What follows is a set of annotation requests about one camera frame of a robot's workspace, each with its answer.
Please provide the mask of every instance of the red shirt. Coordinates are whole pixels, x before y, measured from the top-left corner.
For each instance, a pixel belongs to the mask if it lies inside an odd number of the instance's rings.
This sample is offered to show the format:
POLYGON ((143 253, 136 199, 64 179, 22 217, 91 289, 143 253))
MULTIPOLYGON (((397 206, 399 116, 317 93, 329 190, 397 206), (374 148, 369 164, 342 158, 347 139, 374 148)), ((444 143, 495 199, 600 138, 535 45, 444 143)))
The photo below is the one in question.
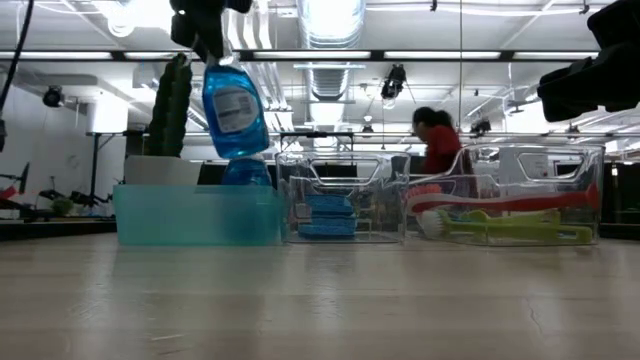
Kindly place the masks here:
POLYGON ((449 170, 458 151, 462 148, 456 131, 442 125, 430 129, 427 145, 425 174, 440 174, 449 170))

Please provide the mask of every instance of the red toothbrush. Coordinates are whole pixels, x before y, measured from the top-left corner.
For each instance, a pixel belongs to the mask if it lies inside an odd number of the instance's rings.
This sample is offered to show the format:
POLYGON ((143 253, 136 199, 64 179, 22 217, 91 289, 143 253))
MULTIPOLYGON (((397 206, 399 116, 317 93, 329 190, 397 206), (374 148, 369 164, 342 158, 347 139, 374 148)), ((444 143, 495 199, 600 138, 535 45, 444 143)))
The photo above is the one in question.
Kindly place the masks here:
POLYGON ((407 208, 410 215, 443 205, 465 205, 478 209, 497 211, 542 211, 556 208, 590 206, 600 207, 600 193, 596 184, 589 185, 587 191, 552 192, 498 197, 494 199, 464 198, 455 195, 434 193, 427 186, 415 187, 409 191, 407 208))

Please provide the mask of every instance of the black hair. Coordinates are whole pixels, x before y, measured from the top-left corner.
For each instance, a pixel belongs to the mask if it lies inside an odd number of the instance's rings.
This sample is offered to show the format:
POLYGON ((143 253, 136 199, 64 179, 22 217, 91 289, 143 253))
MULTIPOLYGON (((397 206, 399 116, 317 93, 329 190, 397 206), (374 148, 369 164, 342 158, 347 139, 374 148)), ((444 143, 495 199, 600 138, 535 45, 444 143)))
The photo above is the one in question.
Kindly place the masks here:
POLYGON ((438 125, 453 128, 451 115, 444 110, 435 111, 430 107, 421 107, 413 113, 413 124, 425 124, 428 127, 438 125))

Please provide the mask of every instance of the teal plastic bin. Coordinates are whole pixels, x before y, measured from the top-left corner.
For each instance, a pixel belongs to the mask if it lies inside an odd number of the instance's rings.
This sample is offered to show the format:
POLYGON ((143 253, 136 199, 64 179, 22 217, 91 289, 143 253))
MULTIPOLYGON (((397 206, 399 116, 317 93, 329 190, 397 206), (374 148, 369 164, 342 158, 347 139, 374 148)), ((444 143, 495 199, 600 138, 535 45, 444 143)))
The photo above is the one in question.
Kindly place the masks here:
POLYGON ((114 203, 122 245, 282 244, 282 201, 269 186, 120 185, 114 203))

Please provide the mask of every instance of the bottle label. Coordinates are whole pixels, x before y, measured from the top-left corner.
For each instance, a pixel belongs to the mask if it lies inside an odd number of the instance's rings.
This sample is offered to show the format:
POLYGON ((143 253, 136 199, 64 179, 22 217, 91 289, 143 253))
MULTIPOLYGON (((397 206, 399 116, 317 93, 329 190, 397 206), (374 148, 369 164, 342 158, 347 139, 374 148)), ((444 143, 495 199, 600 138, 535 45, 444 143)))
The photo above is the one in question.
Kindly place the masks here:
POLYGON ((218 126, 223 133, 248 128, 259 113, 256 99, 249 91, 239 86, 229 86, 216 91, 213 104, 218 116, 218 126))

